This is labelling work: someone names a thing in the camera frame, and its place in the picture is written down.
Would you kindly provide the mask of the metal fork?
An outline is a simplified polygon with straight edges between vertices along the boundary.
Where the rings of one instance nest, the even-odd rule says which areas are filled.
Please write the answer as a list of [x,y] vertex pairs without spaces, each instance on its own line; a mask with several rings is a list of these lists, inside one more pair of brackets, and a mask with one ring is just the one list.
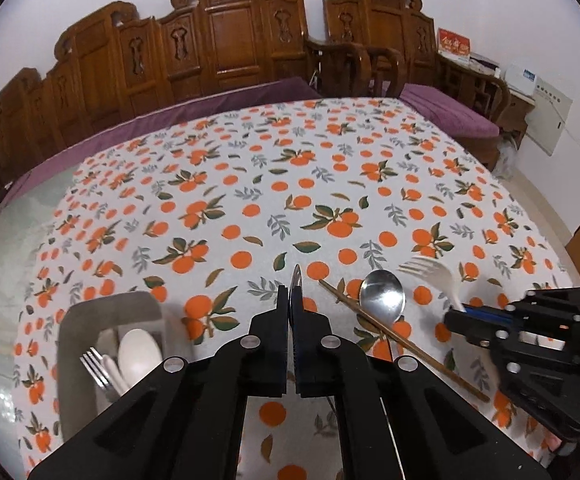
[[96,348],[90,347],[86,350],[80,356],[80,362],[110,403],[119,400],[119,391],[113,385],[110,374],[104,368],[104,364],[102,364],[102,356]]

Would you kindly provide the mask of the wooden side table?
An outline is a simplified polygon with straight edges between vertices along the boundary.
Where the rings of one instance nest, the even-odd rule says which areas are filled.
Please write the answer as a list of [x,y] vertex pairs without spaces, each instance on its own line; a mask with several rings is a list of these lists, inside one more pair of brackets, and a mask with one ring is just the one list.
[[512,90],[503,79],[459,64],[439,53],[436,55],[438,89],[488,119],[499,132],[520,148],[534,110],[532,98]]

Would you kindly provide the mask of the wooden chopstick on table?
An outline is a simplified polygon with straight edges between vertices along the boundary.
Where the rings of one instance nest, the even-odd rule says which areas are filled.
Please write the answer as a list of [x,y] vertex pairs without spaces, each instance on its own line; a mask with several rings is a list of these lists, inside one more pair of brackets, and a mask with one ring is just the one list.
[[456,385],[461,386],[461,388],[464,388],[465,390],[470,392],[473,396],[478,398],[481,402],[488,403],[491,401],[491,398],[489,396],[487,396],[485,393],[480,391],[474,385],[471,385],[470,382],[467,382],[464,378],[460,377],[458,374],[456,374],[452,370],[449,370],[442,363],[433,359],[432,356],[430,356],[430,354],[427,354],[427,352],[424,352],[424,350],[419,348],[416,344],[414,344],[413,342],[409,341],[408,339],[402,337],[400,334],[395,333],[394,330],[392,330],[392,328],[390,328],[388,326],[384,326],[383,324],[381,324],[380,321],[377,320],[374,316],[365,312],[360,307],[360,304],[358,302],[354,301],[351,298],[348,298],[347,296],[345,296],[345,294],[343,292],[339,292],[336,288],[334,288],[333,286],[328,284],[325,280],[319,280],[319,284],[321,284],[323,288],[326,288],[328,290],[328,292],[331,292],[333,294],[333,296],[335,296],[337,298],[337,300],[342,301],[351,310],[353,310],[356,314],[360,315],[362,318],[367,320],[369,323],[374,324],[379,330],[381,330],[383,333],[385,333],[386,336],[390,337],[398,344],[401,344],[406,350],[408,350],[410,353],[412,353],[418,359],[420,359],[421,361],[424,361],[426,364],[428,364],[434,370],[436,370],[437,372],[441,373],[442,375],[444,375],[445,377],[450,379]]

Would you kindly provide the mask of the large white plastic ladle spoon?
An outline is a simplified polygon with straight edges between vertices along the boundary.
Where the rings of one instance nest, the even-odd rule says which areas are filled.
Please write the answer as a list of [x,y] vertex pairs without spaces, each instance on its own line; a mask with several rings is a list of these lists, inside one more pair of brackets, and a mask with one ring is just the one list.
[[146,330],[133,328],[121,339],[119,370],[129,387],[143,380],[163,361],[160,347]]

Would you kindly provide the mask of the orange print tablecloth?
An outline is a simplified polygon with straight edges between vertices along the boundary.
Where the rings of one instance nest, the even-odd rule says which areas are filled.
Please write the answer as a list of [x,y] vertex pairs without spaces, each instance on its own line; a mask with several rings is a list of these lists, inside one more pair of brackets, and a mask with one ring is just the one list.
[[571,285],[506,188],[394,99],[245,108],[86,157],[37,251],[13,349],[25,467],[66,440],[57,348],[80,302],[148,292],[202,359],[301,269],[307,309],[385,359],[402,348],[328,287],[356,297],[369,272],[416,256],[444,264],[473,307]]

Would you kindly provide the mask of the purple bench cushion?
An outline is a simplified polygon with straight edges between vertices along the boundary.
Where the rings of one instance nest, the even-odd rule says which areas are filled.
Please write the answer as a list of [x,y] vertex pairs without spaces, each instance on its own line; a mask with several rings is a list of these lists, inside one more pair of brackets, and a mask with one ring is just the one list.
[[60,172],[79,164],[85,158],[147,133],[233,110],[267,104],[316,100],[319,97],[320,94],[303,79],[292,77],[269,84],[258,84],[214,94],[214,96],[205,96],[168,106],[162,110],[155,110],[100,131],[33,166],[10,186],[0,203],[0,212],[18,197],[37,188]]

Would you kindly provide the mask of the large metal spoon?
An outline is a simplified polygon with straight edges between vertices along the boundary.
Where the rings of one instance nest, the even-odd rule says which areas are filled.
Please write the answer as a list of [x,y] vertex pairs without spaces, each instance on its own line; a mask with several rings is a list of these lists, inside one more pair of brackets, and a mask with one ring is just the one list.
[[373,270],[360,285],[360,308],[385,326],[392,326],[404,313],[405,293],[398,278],[388,270]]

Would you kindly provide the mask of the red sign card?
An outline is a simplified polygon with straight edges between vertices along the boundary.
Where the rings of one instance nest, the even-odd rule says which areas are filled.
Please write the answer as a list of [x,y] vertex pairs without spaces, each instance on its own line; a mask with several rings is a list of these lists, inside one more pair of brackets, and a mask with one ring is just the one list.
[[444,54],[468,58],[471,53],[471,42],[468,37],[445,28],[438,29],[439,51]]

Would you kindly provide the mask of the metal tray container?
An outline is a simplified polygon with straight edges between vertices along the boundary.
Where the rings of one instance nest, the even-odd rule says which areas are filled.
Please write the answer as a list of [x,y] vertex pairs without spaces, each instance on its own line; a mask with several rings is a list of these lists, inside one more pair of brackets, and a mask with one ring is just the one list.
[[148,292],[124,292],[70,307],[60,324],[57,349],[59,425],[64,440],[110,405],[108,394],[119,395],[115,378],[123,376],[122,367],[93,378],[84,355],[92,352],[97,362],[104,356],[118,362],[122,339],[132,330],[147,332],[164,358],[191,357],[191,341],[179,317]]

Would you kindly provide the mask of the carved wooden bench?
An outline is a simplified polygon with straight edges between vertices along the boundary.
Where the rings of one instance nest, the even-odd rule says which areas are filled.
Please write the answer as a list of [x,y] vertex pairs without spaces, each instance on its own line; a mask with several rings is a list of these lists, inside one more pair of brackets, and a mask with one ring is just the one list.
[[164,18],[115,1],[66,29],[46,74],[0,92],[0,176],[16,180],[121,122],[220,92],[308,79],[304,0],[171,0]]

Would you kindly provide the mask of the small metal spoon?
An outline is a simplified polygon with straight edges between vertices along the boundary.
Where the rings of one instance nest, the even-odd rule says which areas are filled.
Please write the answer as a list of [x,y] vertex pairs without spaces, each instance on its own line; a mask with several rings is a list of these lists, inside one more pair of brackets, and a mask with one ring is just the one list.
[[297,287],[302,286],[302,269],[299,263],[297,263],[292,272],[290,292],[293,292]]

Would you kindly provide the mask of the white wall panel box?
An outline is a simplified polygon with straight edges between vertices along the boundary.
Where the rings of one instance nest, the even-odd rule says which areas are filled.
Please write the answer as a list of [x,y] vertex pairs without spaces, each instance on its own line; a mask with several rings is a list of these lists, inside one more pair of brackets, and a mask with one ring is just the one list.
[[533,93],[534,108],[526,115],[526,134],[548,156],[554,154],[573,101],[552,84],[538,77]]

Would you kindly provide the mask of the white plastic fork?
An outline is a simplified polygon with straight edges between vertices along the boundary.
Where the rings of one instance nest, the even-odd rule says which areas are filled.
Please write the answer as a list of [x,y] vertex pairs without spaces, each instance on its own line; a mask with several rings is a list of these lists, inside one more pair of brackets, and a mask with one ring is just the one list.
[[444,292],[454,310],[465,312],[464,305],[459,298],[459,281],[450,272],[450,269],[440,263],[439,260],[415,256],[405,263],[401,263],[398,266],[398,270],[419,278],[421,281],[439,289],[440,292]]

